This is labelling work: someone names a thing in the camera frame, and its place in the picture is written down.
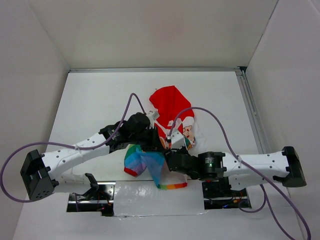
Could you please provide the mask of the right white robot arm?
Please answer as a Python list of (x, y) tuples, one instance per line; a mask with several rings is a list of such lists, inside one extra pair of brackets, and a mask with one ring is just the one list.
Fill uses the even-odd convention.
[(269, 154), (241, 154), (208, 151), (192, 156), (185, 148), (167, 150), (169, 171), (188, 175), (192, 180), (219, 181), (223, 196), (271, 181), (286, 188), (307, 185), (299, 156), (292, 146)]

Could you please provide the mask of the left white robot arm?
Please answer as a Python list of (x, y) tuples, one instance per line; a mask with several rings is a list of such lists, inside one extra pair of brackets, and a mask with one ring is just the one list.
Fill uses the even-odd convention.
[(91, 159), (139, 145), (145, 152), (161, 152), (162, 143), (155, 127), (158, 112), (138, 112), (124, 122), (102, 128), (88, 139), (57, 151), (30, 151), (20, 175), (29, 200), (39, 201), (53, 193), (71, 192), (88, 200), (97, 197), (99, 185), (91, 173), (67, 174), (66, 171)]

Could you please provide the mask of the rainbow striped kids jacket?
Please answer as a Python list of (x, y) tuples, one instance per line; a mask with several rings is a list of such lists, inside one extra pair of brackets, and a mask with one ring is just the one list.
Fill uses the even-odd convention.
[[(174, 85), (157, 89), (149, 97), (149, 101), (159, 113), (154, 125), (157, 127), (161, 143), (163, 147), (169, 148), (171, 143), (167, 142), (166, 137), (168, 137), (175, 117), (179, 112), (192, 105)], [(195, 114), (192, 110), (182, 113), (176, 120), (174, 128), (183, 134), (188, 150), (196, 145)], [(158, 189), (175, 190), (185, 188), (188, 185), (185, 175), (169, 171), (161, 153), (145, 152), (141, 150), (139, 145), (131, 144), (124, 157), (124, 172), (138, 177), (145, 170), (149, 171)]]

